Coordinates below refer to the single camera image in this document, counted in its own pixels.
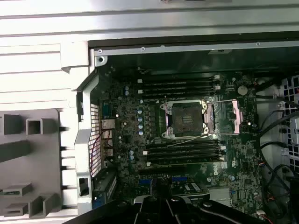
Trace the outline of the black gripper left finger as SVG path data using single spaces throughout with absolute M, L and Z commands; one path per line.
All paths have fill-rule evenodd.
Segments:
M 166 214 L 167 180 L 153 179 L 151 193 L 135 199 L 133 204 L 114 200 L 85 214 L 77 216 L 78 224 L 154 224 Z

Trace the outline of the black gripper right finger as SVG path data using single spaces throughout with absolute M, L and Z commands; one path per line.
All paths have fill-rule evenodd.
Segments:
M 213 191 L 202 182 L 167 179 L 167 203 L 179 224 L 263 224 L 257 216 L 245 214 L 213 199 Z

